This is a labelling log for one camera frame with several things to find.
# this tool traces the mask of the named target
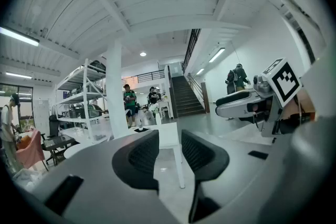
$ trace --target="storage rack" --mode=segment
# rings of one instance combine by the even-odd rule
[[[68,77],[63,79],[59,84],[56,85],[55,90],[55,101],[56,101],[56,117],[59,121],[65,122],[79,122],[86,123],[87,129],[80,127],[73,127],[66,130],[62,130],[62,134],[66,134],[76,139],[76,141],[80,143],[89,142],[89,143],[100,143],[105,141],[109,135],[111,135],[110,130],[111,126],[109,123],[109,119],[105,119],[109,117],[108,114],[103,114],[102,116],[89,118],[88,111],[88,101],[92,99],[97,99],[103,97],[106,101],[106,94],[102,94],[93,84],[93,82],[101,80],[106,77],[106,72],[97,67],[91,66],[88,64],[89,59],[85,60],[84,66],[80,66],[77,70],[72,72]],[[91,85],[92,88],[96,92],[88,92],[87,85]],[[72,95],[68,98],[62,99],[61,101],[57,100],[57,90],[65,90],[72,91],[74,89],[82,86],[83,91]],[[67,118],[67,117],[58,117],[58,106],[63,104],[77,104],[83,103],[85,119],[82,118]]]

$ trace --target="man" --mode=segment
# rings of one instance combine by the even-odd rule
[[[251,82],[246,79],[247,76],[241,63],[237,64],[236,69],[234,69],[233,71],[237,75],[237,80],[235,81],[237,92],[245,89],[244,82],[247,84],[251,84]]]
[[[156,102],[158,101],[159,96],[156,94],[156,92],[154,92],[155,88],[151,87],[150,88],[150,92],[148,94],[148,98],[149,101],[151,102],[151,104],[156,104]]]
[[[125,108],[131,111],[131,115],[129,115],[128,120],[132,127],[135,126],[135,102],[137,100],[137,96],[135,95],[134,91],[131,90],[131,87],[128,84],[124,86],[124,101],[125,101]]]
[[[12,165],[15,172],[19,172],[23,165],[16,159],[16,137],[12,132],[13,125],[13,109],[15,106],[20,106],[19,96],[13,93],[10,97],[8,105],[5,105],[1,112],[1,140],[5,149],[9,163]]]

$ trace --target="chair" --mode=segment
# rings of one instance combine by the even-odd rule
[[[44,157],[43,150],[41,147],[40,131],[35,129],[33,131],[33,135],[31,136],[31,139],[32,141],[26,148],[22,150],[18,150],[16,152],[16,157],[18,161],[21,162],[26,169],[31,168],[37,162],[42,161],[46,170],[49,171],[47,166],[43,162],[45,157]]]
[[[55,136],[58,136],[58,127],[59,127],[59,121],[56,118],[56,115],[49,116],[49,134],[50,135],[48,136],[48,138],[53,138]],[[42,149],[44,151],[47,151],[44,144],[42,144]],[[47,165],[48,165],[48,161],[51,160],[51,159],[54,161],[54,165],[56,165],[55,160],[53,159],[52,156],[50,158],[46,159]]]

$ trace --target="stair railing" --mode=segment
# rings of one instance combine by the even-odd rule
[[[192,88],[194,93],[195,94],[198,93],[198,95],[201,97],[202,102],[204,103],[205,112],[210,113],[210,105],[205,82],[201,82],[201,85],[199,85],[198,82],[194,80],[194,78],[191,76],[190,73],[188,74],[187,78],[189,79],[190,87]]]
[[[184,61],[183,61],[183,64],[182,64],[183,73],[188,66],[191,54],[193,53],[193,50],[194,50],[194,47],[197,43],[198,36],[200,35],[200,32],[201,32],[200,29],[192,29],[191,30],[187,51],[185,53]]]
[[[172,103],[172,110],[173,110],[173,116],[175,119],[178,118],[177,116],[177,107],[176,107],[176,100],[175,100],[175,92],[174,92],[174,87],[173,87],[173,80],[172,76],[170,74],[170,68],[168,66],[168,78],[169,78],[169,94],[170,94],[170,99]]]

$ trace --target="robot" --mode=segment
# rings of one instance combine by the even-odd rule
[[[302,83],[288,61],[279,58],[261,75],[254,76],[253,89],[217,100],[216,114],[250,121],[257,125],[263,137],[274,137],[281,134],[280,118],[284,107],[301,88]]]

